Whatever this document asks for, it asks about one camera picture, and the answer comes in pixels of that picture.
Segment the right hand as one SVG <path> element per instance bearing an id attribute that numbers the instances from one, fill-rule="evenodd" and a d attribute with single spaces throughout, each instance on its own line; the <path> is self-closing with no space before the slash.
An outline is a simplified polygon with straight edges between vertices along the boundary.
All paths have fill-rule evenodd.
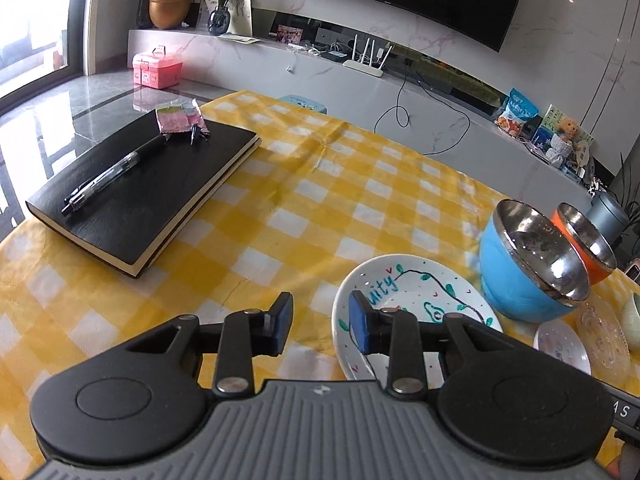
<path id="1" fill-rule="evenodd" d="M 640 478 L 640 451 L 632 445 L 624 445 L 620 455 L 614 458 L 606 472 L 616 480 L 637 480 Z"/>

